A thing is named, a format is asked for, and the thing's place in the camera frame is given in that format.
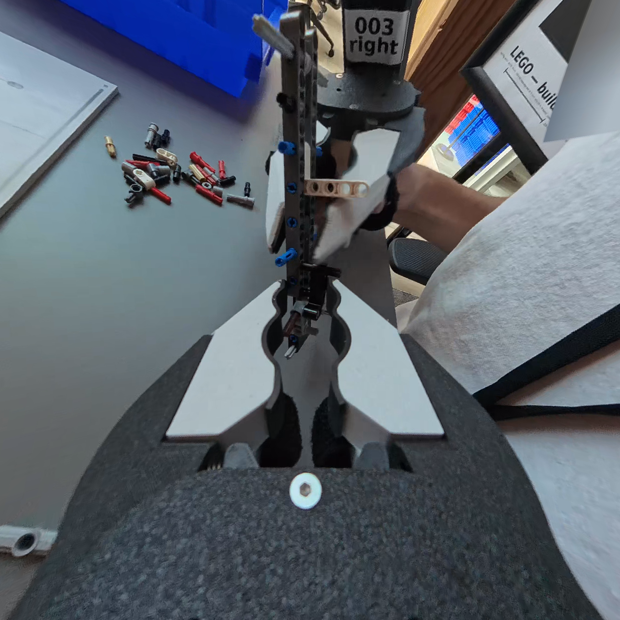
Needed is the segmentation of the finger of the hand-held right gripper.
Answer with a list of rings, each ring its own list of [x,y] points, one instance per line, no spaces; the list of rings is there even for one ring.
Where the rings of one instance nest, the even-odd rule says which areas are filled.
[[[270,253],[276,253],[285,238],[284,223],[284,158],[275,151],[268,160],[268,187],[265,207],[265,230],[267,247]]]
[[[333,199],[327,207],[322,232],[315,245],[313,261],[323,262],[334,252],[347,246],[353,234],[383,205],[390,184],[389,165],[396,150],[400,132],[377,128],[357,133],[353,139],[356,160],[341,180],[368,183],[363,198]]]

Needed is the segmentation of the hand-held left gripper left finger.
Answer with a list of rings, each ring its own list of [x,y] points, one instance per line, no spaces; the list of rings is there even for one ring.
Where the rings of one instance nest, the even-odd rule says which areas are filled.
[[[283,281],[215,330],[166,431],[168,441],[265,441],[283,414],[283,343],[287,293]]]

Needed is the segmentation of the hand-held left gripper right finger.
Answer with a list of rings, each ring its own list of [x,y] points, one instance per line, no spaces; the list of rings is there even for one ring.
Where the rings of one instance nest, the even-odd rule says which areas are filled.
[[[329,285],[329,423],[347,440],[445,434],[398,330],[341,281]]]

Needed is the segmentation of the tan lego beam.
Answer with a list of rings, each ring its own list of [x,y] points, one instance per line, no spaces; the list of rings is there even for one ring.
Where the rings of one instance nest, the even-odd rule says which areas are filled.
[[[353,199],[368,195],[369,185],[363,181],[307,179],[304,194],[310,197]]]

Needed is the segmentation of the long dark grey lego assembly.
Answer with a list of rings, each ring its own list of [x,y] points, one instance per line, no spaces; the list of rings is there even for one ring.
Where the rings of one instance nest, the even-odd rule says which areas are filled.
[[[318,240],[315,197],[304,194],[305,180],[314,178],[321,144],[329,136],[327,129],[317,136],[317,88],[327,81],[318,70],[317,32],[311,26],[309,7],[290,3],[277,26],[255,15],[253,31],[281,57],[276,102],[282,111],[282,130],[277,133],[276,151],[284,158],[285,238],[273,254],[292,303],[283,322],[288,345],[284,356],[290,359],[309,336],[317,334],[314,323],[323,313],[327,288],[331,279],[341,275],[338,268],[313,261]]]

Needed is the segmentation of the person's right forearm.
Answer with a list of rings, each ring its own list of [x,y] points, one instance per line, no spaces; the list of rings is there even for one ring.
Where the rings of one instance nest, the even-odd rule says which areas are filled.
[[[421,212],[416,233],[446,253],[506,201],[505,197],[486,195],[430,169],[425,171],[418,196]]]

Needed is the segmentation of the pile of small lego parts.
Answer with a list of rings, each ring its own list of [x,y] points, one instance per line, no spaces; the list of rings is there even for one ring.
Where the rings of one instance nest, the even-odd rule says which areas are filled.
[[[207,158],[204,154],[205,151],[195,150],[184,154],[168,127],[150,123],[143,152],[133,152],[120,163],[127,184],[128,207],[134,208],[148,197],[172,206],[170,192],[186,185],[214,206],[230,203],[252,210],[254,197],[250,182],[241,185],[240,178],[232,173],[225,160]]]

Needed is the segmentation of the white lego beam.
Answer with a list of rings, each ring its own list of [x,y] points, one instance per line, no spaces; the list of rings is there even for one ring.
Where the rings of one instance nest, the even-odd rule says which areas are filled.
[[[5,524],[1,526],[1,554],[21,558],[47,556],[57,539],[57,532]]]

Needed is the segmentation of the lego instruction booklet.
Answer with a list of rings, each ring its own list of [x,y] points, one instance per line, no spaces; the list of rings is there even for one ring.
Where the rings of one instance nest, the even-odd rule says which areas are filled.
[[[118,94],[118,87],[1,33],[1,217]]]

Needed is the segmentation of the person's right hand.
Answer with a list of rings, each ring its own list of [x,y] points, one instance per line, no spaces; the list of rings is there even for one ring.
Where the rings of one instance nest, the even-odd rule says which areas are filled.
[[[413,230],[424,215],[422,190],[428,172],[431,170],[413,163],[393,176],[398,195],[392,217],[394,224]]]

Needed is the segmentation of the wooden beam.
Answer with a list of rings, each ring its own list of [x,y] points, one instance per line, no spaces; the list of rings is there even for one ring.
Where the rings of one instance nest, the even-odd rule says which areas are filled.
[[[406,67],[406,79],[420,91],[425,131],[440,134],[470,95],[462,66],[514,1],[422,1]]]

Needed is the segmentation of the rack of red blue bins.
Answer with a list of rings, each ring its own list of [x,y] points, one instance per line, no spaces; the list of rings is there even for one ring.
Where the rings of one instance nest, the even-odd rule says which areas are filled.
[[[478,98],[472,96],[418,162],[454,177],[498,135],[498,126]],[[492,197],[509,197],[519,186],[513,176],[518,163],[512,147],[505,145],[463,184]]]

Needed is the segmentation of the black office chair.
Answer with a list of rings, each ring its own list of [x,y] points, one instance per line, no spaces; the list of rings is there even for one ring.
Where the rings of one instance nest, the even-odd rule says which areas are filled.
[[[387,244],[395,307],[419,299],[446,254],[418,237],[393,238]]]

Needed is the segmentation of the black framed sign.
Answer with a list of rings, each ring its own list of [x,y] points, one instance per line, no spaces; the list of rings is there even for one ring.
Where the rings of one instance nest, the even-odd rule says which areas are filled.
[[[591,1],[515,1],[461,75],[534,174],[565,140],[545,141]]]

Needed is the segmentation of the blue plastic bin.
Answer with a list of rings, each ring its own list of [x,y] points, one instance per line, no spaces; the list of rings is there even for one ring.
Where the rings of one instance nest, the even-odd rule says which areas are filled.
[[[252,30],[277,26],[287,1],[64,1],[232,97],[259,83],[267,54]]]

